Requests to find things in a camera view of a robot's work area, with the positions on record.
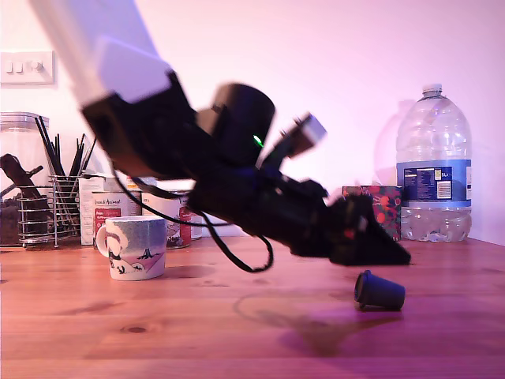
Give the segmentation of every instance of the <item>light switch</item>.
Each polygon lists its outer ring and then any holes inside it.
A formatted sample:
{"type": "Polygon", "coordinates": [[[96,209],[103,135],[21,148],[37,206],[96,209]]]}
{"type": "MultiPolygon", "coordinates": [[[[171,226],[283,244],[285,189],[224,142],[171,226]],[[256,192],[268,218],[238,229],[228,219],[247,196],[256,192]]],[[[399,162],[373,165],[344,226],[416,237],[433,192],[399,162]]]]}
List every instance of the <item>light switch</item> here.
{"type": "Polygon", "coordinates": [[[13,61],[6,61],[6,73],[13,72],[13,61]]]}
{"type": "Polygon", "coordinates": [[[32,71],[40,72],[40,71],[42,71],[42,62],[41,61],[32,61],[31,67],[32,67],[32,71]]]}
{"type": "Polygon", "coordinates": [[[53,51],[2,51],[0,60],[2,84],[54,83],[53,51]]]}
{"type": "Polygon", "coordinates": [[[22,73],[23,72],[23,62],[15,62],[14,63],[14,71],[17,73],[22,73]]]}

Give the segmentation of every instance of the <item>large water bottle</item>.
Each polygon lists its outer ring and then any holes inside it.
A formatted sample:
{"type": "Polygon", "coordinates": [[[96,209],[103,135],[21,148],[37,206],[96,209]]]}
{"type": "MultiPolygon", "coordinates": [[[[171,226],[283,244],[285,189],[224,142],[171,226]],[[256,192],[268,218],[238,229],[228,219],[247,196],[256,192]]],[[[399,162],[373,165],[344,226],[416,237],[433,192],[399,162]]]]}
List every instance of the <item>large water bottle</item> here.
{"type": "Polygon", "coordinates": [[[471,133],[441,84],[423,87],[398,129],[396,152],[402,238],[464,240],[472,226],[471,133]]]}

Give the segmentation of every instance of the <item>green led light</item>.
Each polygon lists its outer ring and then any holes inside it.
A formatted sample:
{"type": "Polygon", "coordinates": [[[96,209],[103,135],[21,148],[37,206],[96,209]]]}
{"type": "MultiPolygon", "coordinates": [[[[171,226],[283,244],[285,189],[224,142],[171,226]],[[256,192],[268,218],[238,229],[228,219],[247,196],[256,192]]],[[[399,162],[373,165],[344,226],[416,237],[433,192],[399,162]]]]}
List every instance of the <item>green led light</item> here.
{"type": "Polygon", "coordinates": [[[261,142],[261,139],[258,136],[254,136],[254,141],[256,141],[259,146],[263,147],[263,142],[261,142]]]}

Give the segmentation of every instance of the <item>small black cup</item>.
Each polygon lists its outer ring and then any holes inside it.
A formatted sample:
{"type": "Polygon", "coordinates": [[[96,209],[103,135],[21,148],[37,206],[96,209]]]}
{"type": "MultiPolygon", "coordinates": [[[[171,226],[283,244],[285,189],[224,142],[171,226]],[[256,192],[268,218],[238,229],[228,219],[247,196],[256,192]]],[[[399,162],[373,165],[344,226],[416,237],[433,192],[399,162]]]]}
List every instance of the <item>small black cup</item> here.
{"type": "Polygon", "coordinates": [[[380,306],[388,310],[400,310],[405,302],[405,288],[366,270],[357,277],[354,300],[360,303],[362,309],[380,306]]]}

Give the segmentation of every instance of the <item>blue label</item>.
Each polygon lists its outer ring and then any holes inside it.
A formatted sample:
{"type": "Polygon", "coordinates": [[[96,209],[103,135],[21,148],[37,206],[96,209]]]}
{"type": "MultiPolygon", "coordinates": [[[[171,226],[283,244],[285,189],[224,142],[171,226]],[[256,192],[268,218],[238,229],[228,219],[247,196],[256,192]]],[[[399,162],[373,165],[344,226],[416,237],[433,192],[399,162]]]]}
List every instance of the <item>blue label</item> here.
{"type": "Polygon", "coordinates": [[[470,159],[405,162],[396,168],[403,206],[471,206],[470,159]]]}

